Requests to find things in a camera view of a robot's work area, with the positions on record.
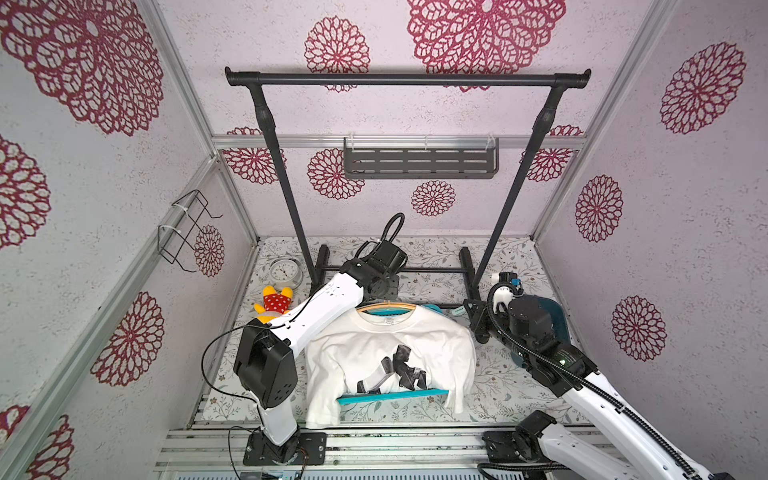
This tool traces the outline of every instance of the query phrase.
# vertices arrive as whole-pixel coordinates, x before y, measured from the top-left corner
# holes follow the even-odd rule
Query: t-shirt sleeve
[[[339,424],[341,405],[336,401],[346,390],[344,372],[320,344],[309,344],[306,352],[306,427],[324,429]]]
[[[453,410],[454,414],[464,412],[465,395],[469,394],[475,381],[475,344],[472,334],[467,329],[456,335],[449,345],[451,354],[450,373],[453,388],[449,389],[445,399],[445,407]]]

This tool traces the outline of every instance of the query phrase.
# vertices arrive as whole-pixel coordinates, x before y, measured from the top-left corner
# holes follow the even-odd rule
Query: clothing rack
[[[469,248],[462,248],[458,257],[461,268],[448,267],[413,267],[405,268],[403,272],[413,273],[461,273],[464,276],[464,284],[467,291],[467,299],[470,303],[478,305],[482,302],[479,285],[485,268],[496,248],[498,238],[502,235],[504,225],[507,223],[512,207],[515,205],[525,176],[531,168],[536,152],[541,147],[541,142],[552,128],[555,112],[558,104],[569,88],[584,88],[589,82],[591,70],[583,74],[270,74],[258,71],[231,71],[229,67],[224,69],[227,81],[233,87],[247,87],[256,109],[256,120],[263,134],[267,149],[272,156],[275,172],[283,190],[288,212],[293,222],[293,228],[299,239],[304,263],[312,280],[312,293],[317,291],[325,279],[326,272],[338,270],[339,266],[328,264],[329,249],[322,245],[319,249],[317,262],[313,262],[306,235],[301,224],[299,211],[296,208],[296,200],[293,197],[288,175],[283,165],[283,157],[280,153],[280,142],[275,132],[275,120],[266,104],[264,97],[264,85],[421,85],[421,86],[495,86],[495,87],[549,87],[549,95],[544,102],[544,107],[539,112],[533,124],[533,131],[525,148],[518,173],[512,181],[509,193],[502,207],[501,213],[493,229],[488,245],[483,253],[482,260],[475,270],[472,264],[472,255]],[[439,304],[442,308],[456,308],[457,304]]]

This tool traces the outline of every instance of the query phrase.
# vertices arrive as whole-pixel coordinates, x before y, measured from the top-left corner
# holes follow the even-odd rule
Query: wire holder
[[[190,214],[190,209],[192,208],[193,205],[195,205],[195,202],[200,204],[202,208],[200,209],[200,212],[195,217],[193,217]],[[203,213],[206,213],[210,218],[221,218],[223,217],[223,214],[218,216],[211,215],[210,211],[208,210],[208,199],[205,197],[205,195],[203,195],[203,192],[199,190],[192,190],[188,194],[183,195],[181,198],[174,201],[171,204],[171,206],[182,209],[184,211],[184,215],[182,216],[182,218],[180,218],[176,222],[175,225],[158,225],[157,226],[157,252],[161,255],[161,257],[163,257],[171,265],[173,265],[174,263],[178,263],[183,271],[189,272],[189,273],[195,273],[197,272],[197,270],[188,270],[184,268],[184,265],[182,265],[181,261],[179,260],[179,253],[181,253],[181,249],[184,248],[184,245],[189,246],[189,248],[191,248],[192,251],[194,252],[195,248],[192,246],[191,243],[189,243],[188,238],[192,234],[192,232],[195,231],[196,228],[198,231],[202,231],[202,228],[200,228],[200,224],[198,223],[198,221],[200,220],[200,217],[203,216]],[[179,230],[178,227],[180,226],[181,221],[185,217],[192,220],[192,225],[190,225],[190,229],[186,233],[183,233],[181,230]],[[170,231],[170,235],[168,235],[165,238],[165,241],[163,241],[163,237],[165,237],[164,234],[167,231]],[[167,247],[168,247],[168,244],[171,242],[171,240],[175,236],[178,236],[179,238],[181,238],[181,245],[179,245],[179,247],[176,249],[176,252],[171,252],[170,250],[167,249]]]

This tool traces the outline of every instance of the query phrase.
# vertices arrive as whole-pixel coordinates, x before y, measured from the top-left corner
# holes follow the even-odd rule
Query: white t-shirt
[[[475,344],[468,329],[423,306],[394,317],[350,309],[306,347],[306,427],[338,425],[336,399],[357,393],[358,382],[381,369],[382,359],[391,359],[398,346],[410,349],[408,367],[426,372],[427,388],[448,390],[445,407],[461,413],[475,378]],[[400,379],[390,376],[379,387],[381,393],[407,391]]]

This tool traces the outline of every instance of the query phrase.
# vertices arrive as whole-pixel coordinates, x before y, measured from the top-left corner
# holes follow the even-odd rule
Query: wall
[[[736,478],[768,471],[766,20],[683,2],[540,242],[622,395]]]
[[[0,448],[206,157],[134,4],[36,5],[0,2]],[[249,247],[205,191],[210,276],[161,261],[30,478],[146,478],[188,420]]]
[[[593,71],[565,94],[553,134],[580,134],[604,96],[650,0],[397,0],[227,2],[161,0],[161,8],[217,134],[258,134],[246,88],[233,70],[288,72],[542,73]],[[280,134],[530,134],[547,88],[267,86]],[[260,233],[293,227],[265,150],[232,152],[229,164]],[[408,215],[404,234],[488,234],[518,168],[501,154],[494,180],[367,181],[340,176],[339,151],[286,151],[309,235],[375,235],[379,217]],[[507,234],[526,234],[554,190],[570,152],[537,161]],[[424,214],[424,203],[434,205]]]

